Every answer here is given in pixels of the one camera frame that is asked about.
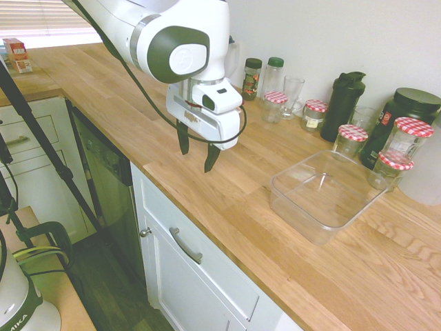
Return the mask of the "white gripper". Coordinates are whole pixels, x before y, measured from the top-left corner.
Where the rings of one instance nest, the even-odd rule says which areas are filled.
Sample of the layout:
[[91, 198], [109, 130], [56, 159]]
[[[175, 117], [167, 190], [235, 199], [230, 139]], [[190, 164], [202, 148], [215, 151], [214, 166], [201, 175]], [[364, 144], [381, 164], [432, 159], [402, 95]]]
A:
[[214, 167], [221, 150], [234, 147], [238, 142], [235, 137], [240, 130], [240, 112], [238, 109], [223, 113], [213, 114], [206, 108], [197, 110], [185, 102], [179, 94], [179, 84], [170, 84], [167, 89], [167, 111], [175, 117], [178, 142], [182, 155], [189, 152], [188, 128], [208, 141], [221, 141], [207, 145], [207, 158], [204, 163], [204, 172], [207, 173]]

